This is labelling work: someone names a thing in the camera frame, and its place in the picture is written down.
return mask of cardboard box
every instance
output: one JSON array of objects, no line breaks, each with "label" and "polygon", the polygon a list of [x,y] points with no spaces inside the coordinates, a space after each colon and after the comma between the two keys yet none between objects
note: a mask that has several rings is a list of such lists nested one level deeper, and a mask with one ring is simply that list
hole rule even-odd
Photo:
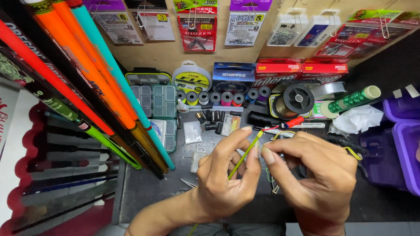
[{"label": "cardboard box", "polygon": [[215,62],[213,91],[245,94],[255,81],[256,63]]},{"label": "cardboard box", "polygon": [[308,58],[302,63],[302,74],[299,80],[317,79],[322,84],[339,81],[349,72],[344,58]]},{"label": "cardboard box", "polygon": [[253,88],[267,86],[273,90],[278,82],[297,79],[302,73],[303,58],[260,58],[255,69]]},{"label": "cardboard box", "polygon": [[321,113],[321,103],[322,102],[323,101],[315,101],[314,108],[312,108],[311,114],[310,114],[310,116],[308,118],[310,121],[329,121],[329,120],[331,120],[331,119],[326,118]]}]

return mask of purple container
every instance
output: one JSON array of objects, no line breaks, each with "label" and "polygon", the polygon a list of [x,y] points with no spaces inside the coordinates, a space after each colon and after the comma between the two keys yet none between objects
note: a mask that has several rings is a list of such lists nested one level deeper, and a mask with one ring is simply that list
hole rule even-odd
[{"label": "purple container", "polygon": [[268,11],[271,2],[272,0],[231,0],[230,10],[249,11],[251,13],[254,13],[254,10],[256,12]]},{"label": "purple container", "polygon": [[369,151],[369,154],[363,155],[362,165],[370,183],[408,190],[391,128],[362,133],[360,144]]},{"label": "purple container", "polygon": [[90,13],[106,10],[126,10],[122,0],[83,0],[83,4]]},{"label": "purple container", "polygon": [[416,151],[420,141],[420,122],[396,123],[392,128],[395,146],[408,190],[420,197],[420,162]]},{"label": "purple container", "polygon": [[393,122],[420,122],[420,96],[404,95],[383,101],[383,112]]}]

